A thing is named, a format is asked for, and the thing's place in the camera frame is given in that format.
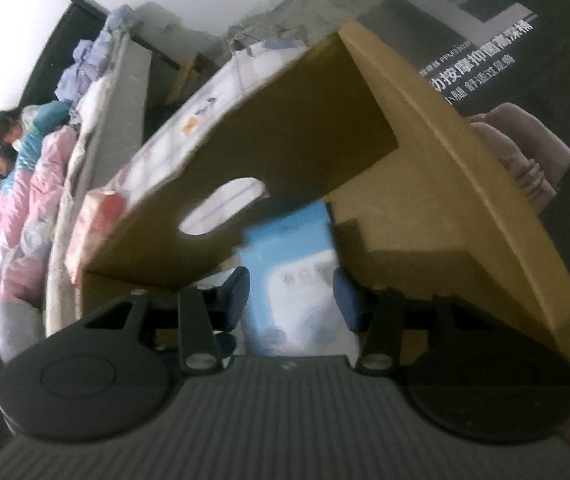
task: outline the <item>blue clothing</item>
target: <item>blue clothing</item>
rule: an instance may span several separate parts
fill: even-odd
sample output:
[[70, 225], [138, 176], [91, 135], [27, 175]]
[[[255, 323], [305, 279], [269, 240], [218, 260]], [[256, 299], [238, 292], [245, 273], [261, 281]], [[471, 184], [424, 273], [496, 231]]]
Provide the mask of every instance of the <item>blue clothing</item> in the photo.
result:
[[22, 145], [16, 158], [16, 170], [33, 173], [40, 158], [43, 137], [69, 121], [69, 104], [52, 101], [42, 105], [33, 120], [31, 128], [22, 134]]
[[13, 170], [9, 175], [7, 175], [7, 177], [5, 177], [2, 182], [1, 182], [1, 186], [0, 186], [0, 194], [1, 193], [6, 193], [7, 191], [9, 191], [12, 186], [14, 185], [14, 176], [15, 176], [15, 170]]

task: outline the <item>blue sleeve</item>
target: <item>blue sleeve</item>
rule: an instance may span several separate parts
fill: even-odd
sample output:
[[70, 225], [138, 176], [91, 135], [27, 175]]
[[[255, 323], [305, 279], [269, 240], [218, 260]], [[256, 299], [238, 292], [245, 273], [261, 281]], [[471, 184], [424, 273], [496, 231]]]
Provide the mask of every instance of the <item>blue sleeve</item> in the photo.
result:
[[57, 127], [62, 124], [67, 124], [68, 122], [69, 104], [52, 101], [39, 108], [33, 124], [41, 136], [45, 136], [53, 132]]
[[32, 128], [22, 136], [21, 141], [22, 146], [18, 152], [18, 157], [16, 157], [15, 169], [33, 173], [40, 158], [43, 135], [36, 128]]

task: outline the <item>cardboard flap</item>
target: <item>cardboard flap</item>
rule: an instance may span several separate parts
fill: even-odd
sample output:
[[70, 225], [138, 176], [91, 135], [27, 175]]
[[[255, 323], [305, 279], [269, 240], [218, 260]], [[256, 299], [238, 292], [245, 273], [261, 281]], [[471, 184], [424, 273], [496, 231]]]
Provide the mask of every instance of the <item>cardboard flap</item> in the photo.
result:
[[[318, 200], [397, 147], [369, 88], [334, 34], [220, 119], [179, 178], [125, 218], [87, 271], [178, 288], [241, 243], [242, 229]], [[203, 235], [178, 224], [219, 186], [241, 177], [268, 197]]]
[[548, 327], [570, 360], [570, 277], [533, 209], [466, 121], [401, 56], [357, 23], [340, 36], [400, 146], [449, 203], [466, 250]]

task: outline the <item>person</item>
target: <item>person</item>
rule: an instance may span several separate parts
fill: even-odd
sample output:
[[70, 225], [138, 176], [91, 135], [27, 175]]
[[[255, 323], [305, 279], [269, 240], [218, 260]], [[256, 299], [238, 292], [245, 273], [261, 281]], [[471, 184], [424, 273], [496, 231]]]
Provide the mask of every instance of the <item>person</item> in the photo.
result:
[[20, 108], [1, 110], [0, 146], [11, 144], [17, 152], [20, 152], [22, 135], [31, 128], [39, 108], [39, 106], [27, 106], [22, 110]]
[[14, 170], [17, 157], [18, 152], [10, 144], [0, 147], [0, 186], [2, 181]]
[[69, 121], [69, 108], [69, 104], [52, 101], [41, 106], [28, 106], [22, 111], [19, 108], [0, 111], [0, 147], [3, 148], [0, 164], [5, 165], [2, 161], [10, 160], [13, 169], [18, 159], [14, 153], [18, 153], [25, 167], [31, 167], [33, 171], [40, 156], [42, 139]]

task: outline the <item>ribbed gray surface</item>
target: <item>ribbed gray surface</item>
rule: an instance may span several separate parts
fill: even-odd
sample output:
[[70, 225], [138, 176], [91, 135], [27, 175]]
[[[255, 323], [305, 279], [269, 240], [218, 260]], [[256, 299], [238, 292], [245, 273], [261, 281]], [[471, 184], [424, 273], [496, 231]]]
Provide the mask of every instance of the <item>ribbed gray surface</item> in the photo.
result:
[[466, 442], [426, 422], [387, 379], [343, 358], [237, 357], [187, 381], [144, 428], [88, 446], [18, 437], [1, 479], [570, 479], [560, 438]]
[[152, 53], [127, 39], [113, 95], [102, 110], [81, 171], [80, 179], [88, 180], [89, 189], [107, 184], [143, 145]]

